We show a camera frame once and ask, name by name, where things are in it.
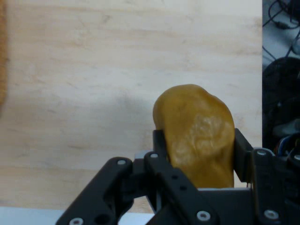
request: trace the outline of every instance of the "wooden surface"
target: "wooden surface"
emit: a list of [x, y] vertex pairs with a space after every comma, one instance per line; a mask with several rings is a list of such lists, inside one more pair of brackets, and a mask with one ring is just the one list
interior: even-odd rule
[[[0, 205], [64, 209], [111, 157], [152, 147], [152, 107], [203, 86], [262, 143], [260, 0], [10, 0]], [[133, 211], [149, 211], [138, 200]]]
[[7, 92], [7, 45], [6, 0], [0, 0], [0, 107]]

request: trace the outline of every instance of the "cable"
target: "cable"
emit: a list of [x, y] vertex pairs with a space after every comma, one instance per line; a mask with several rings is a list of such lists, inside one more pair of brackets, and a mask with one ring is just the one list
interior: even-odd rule
[[264, 46], [262, 46], [262, 49], [267, 53], [269, 54], [269, 56], [271, 56], [274, 60], [276, 60], [275, 56], [272, 55]]
[[[274, 16], [271, 16], [271, 9], [276, 3], [278, 3], [281, 6], [281, 10], [279, 12], [277, 12]], [[287, 5], [285, 5], [281, 0], [276, 0], [275, 2], [273, 2], [268, 9], [269, 20], [262, 27], [264, 27], [266, 24], [268, 24], [270, 21], [272, 21], [276, 25], [277, 28], [280, 28], [282, 30], [292, 30], [292, 29], [298, 28], [300, 26], [299, 23], [294, 27], [290, 27], [285, 22], [274, 21], [275, 16], [277, 16], [279, 13], [281, 13], [282, 11], [287, 12], [286, 7], [287, 7]]]
[[[293, 43], [294, 43], [296, 40], [298, 40], [299, 36], [300, 36], [300, 30], [299, 30], [297, 36], [294, 38]], [[287, 57], [289, 56], [289, 54], [291, 53], [291, 50], [292, 50], [292, 49], [293, 49], [293, 46], [291, 46], [291, 47], [289, 48], [289, 50], [287, 51], [287, 53], [286, 53], [286, 55], [285, 55], [285, 58], [286, 58], [286, 59], [287, 59]]]
[[273, 15], [267, 22], [265, 22], [262, 27], [264, 27], [265, 25], [267, 25], [269, 22], [273, 21], [273, 19], [280, 14], [283, 11], [283, 9], [281, 9], [279, 12], [277, 12], [275, 15]]

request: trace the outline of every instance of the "brown object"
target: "brown object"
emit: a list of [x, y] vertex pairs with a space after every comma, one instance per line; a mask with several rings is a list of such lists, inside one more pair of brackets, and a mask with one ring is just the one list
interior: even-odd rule
[[6, 3], [0, 0], [0, 105], [3, 104], [7, 92], [7, 30]]
[[233, 187], [234, 123], [227, 106], [188, 84], [166, 90], [153, 108], [169, 160], [197, 188]]

